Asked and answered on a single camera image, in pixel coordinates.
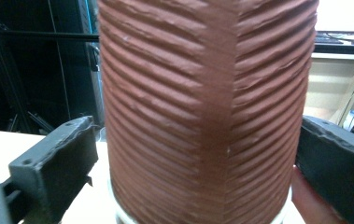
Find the clay cylinder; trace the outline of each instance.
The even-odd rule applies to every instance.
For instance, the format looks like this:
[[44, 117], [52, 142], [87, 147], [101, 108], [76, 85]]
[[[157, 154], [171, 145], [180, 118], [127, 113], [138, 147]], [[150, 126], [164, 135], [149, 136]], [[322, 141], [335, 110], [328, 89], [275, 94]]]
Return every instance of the clay cylinder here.
[[101, 0], [111, 183], [138, 223], [270, 223], [318, 1]]

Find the hand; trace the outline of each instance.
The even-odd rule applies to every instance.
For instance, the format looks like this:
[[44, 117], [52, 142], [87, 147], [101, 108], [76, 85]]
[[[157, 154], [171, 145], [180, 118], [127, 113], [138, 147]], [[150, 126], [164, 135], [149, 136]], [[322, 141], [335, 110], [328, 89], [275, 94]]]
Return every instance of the hand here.
[[307, 224], [347, 223], [310, 187], [296, 166], [292, 175], [292, 201]]

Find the white surface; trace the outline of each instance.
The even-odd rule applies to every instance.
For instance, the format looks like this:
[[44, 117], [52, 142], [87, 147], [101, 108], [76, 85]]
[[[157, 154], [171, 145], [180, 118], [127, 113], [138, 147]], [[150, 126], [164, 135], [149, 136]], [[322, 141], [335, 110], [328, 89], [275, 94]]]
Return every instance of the white surface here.
[[[40, 141], [43, 136], [0, 132], [0, 182], [9, 177], [7, 165], [22, 152]], [[63, 224], [116, 224], [115, 202], [108, 191], [109, 165], [106, 143], [97, 143], [98, 162], [92, 168], [93, 187], [85, 185], [63, 217]], [[304, 224], [293, 203], [288, 207], [284, 224]]]
[[318, 59], [347, 59], [354, 60], [354, 54], [312, 53], [312, 58]]

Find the ridged clay surface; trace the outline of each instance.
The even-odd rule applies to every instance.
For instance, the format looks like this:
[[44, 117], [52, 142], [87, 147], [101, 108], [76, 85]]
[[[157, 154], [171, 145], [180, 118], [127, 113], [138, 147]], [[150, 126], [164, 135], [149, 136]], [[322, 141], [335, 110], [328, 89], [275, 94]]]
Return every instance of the ridged clay surface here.
[[112, 187], [139, 223], [269, 223], [295, 160], [318, 1], [101, 0]]

